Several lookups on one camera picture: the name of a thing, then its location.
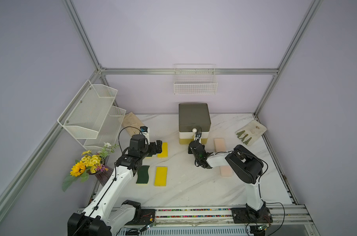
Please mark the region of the yellow bottom drawer grey knob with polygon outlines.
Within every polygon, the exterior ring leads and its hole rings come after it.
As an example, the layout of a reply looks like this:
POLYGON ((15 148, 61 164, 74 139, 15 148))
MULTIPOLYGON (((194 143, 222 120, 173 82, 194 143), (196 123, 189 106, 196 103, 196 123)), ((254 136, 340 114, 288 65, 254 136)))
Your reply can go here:
MULTIPOLYGON (((194 141, 194 138, 190 138, 190 139, 179 139, 179 143, 181 145, 189 145, 192 141, 194 141)), ((208 138, 201 138, 201 143, 202 144, 206 144, 208 142, 208 138)))

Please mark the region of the pink sponge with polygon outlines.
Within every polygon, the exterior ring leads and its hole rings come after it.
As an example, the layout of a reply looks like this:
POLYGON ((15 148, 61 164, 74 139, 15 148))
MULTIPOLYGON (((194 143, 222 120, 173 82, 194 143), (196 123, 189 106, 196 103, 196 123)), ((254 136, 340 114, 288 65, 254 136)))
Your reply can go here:
POLYGON ((226 152, 227 147, 224 138, 214 138, 214 148, 215 152, 226 152))
POLYGON ((232 177, 233 170, 230 166, 220 166, 220 175, 222 177, 232 177))

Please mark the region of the green yellow sponge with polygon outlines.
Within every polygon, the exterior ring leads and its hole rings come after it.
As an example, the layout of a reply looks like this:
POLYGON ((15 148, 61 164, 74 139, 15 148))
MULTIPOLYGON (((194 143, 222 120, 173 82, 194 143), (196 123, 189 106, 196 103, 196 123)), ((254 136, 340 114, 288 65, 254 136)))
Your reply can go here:
POLYGON ((149 182, 149 168, 148 165, 143 165, 137 171, 137 181, 136 184, 148 184, 149 182))

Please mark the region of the olive white yellow drawer cabinet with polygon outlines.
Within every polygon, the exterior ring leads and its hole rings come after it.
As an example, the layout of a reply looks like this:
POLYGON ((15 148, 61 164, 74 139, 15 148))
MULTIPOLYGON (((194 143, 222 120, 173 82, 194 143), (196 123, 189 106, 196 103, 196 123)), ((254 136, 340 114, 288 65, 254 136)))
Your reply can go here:
POLYGON ((196 127, 210 130, 211 119, 207 103, 180 103, 178 108, 179 130, 196 127))

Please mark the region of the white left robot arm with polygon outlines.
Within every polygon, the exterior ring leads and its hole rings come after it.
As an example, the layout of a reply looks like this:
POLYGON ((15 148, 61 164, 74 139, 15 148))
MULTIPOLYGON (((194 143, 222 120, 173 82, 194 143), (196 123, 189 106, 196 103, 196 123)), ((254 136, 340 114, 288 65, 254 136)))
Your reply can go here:
POLYGON ((73 213, 67 222, 69 236, 116 236, 127 223, 141 216, 141 204, 131 200, 112 209, 126 185, 135 177, 150 155, 162 153, 161 140, 150 142, 144 133, 133 135, 129 147, 114 163, 110 178, 82 213, 73 213))

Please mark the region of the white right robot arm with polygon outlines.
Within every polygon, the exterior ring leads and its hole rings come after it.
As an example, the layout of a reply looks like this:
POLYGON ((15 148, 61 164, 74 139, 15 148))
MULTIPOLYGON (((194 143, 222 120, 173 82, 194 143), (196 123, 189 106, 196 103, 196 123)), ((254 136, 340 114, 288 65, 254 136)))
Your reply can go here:
POLYGON ((266 208, 266 203, 260 197, 258 178, 263 175, 264 163, 243 145, 237 145, 232 151, 219 153, 206 152, 205 146, 199 141, 192 141, 189 153, 195 157, 195 165, 204 169, 229 166, 246 186, 246 208, 253 213, 259 213, 266 208))

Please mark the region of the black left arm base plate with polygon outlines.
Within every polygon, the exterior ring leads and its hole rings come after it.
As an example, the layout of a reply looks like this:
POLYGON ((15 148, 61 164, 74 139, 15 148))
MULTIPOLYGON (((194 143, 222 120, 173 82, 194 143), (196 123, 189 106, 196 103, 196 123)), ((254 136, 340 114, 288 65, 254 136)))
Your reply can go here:
POLYGON ((134 218, 127 222, 126 225, 147 225, 150 222, 150 219, 154 219, 156 215, 156 209, 147 209, 142 208, 141 203, 126 200, 122 203, 123 205, 131 205, 135 208, 134 218))

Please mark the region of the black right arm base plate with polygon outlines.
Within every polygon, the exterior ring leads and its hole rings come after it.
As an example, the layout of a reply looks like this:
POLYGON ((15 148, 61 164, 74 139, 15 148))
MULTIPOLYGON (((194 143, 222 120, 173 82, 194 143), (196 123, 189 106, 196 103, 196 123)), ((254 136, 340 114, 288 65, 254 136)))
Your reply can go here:
POLYGON ((248 205, 245 207, 231 208, 233 222, 235 224, 243 223, 272 223, 273 219, 270 214, 269 208, 264 202, 262 208, 254 210, 248 205))

